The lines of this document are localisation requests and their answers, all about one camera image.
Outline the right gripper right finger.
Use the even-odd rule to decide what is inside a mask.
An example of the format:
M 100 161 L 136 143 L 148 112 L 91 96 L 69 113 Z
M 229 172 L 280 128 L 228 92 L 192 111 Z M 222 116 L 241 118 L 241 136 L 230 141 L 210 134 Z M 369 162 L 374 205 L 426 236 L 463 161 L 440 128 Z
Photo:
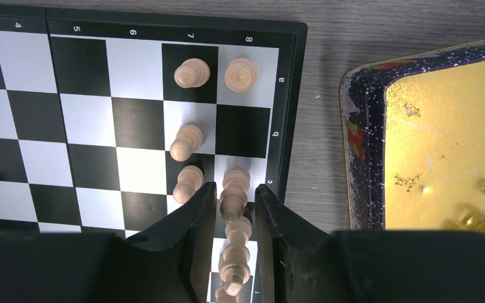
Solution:
M 255 191 L 263 302 L 485 302 L 485 235 L 326 233 Z

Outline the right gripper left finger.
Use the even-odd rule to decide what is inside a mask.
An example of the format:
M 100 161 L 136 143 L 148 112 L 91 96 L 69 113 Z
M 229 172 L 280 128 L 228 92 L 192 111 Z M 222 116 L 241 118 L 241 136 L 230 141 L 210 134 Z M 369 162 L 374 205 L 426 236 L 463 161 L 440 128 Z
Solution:
M 112 233 L 0 234 L 0 302 L 205 302 L 216 184 L 127 239 Z

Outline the light wooden chess piece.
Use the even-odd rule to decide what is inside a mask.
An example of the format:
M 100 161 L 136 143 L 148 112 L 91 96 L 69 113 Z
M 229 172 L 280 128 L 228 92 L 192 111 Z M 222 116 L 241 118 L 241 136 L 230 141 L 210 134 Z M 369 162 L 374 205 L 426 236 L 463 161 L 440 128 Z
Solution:
M 250 176 L 243 170 L 232 169 L 224 175 L 220 194 L 220 214 L 225 223 L 236 223 L 248 202 Z
M 228 244 L 219 259 L 220 279 L 228 295 L 237 296 L 250 277 L 250 252 L 246 246 Z
M 174 72 L 174 81 L 181 88 L 201 87 L 209 78 L 210 68 L 199 58 L 185 60 Z
M 202 130 L 194 124 L 186 124 L 180 128 L 170 147 L 172 159 L 178 162 L 186 161 L 203 144 Z
M 202 186 L 204 175 L 195 165 L 185 166 L 177 177 L 177 184 L 172 192 L 173 198 L 180 204 L 185 204 Z
M 225 226 L 225 235 L 229 245 L 228 250 L 245 246 L 252 234 L 252 224 L 248 218 L 242 216 L 235 223 L 227 223 Z
M 225 83 L 236 93 L 245 93 L 252 89 L 258 77 L 256 64 L 247 58 L 237 58 L 227 67 Z

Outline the gold tin box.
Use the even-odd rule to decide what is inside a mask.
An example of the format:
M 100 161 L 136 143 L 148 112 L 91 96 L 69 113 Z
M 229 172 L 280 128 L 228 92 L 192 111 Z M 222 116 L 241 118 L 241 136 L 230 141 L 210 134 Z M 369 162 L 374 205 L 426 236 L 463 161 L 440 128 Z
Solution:
M 340 84 L 350 227 L 485 234 L 485 39 Z

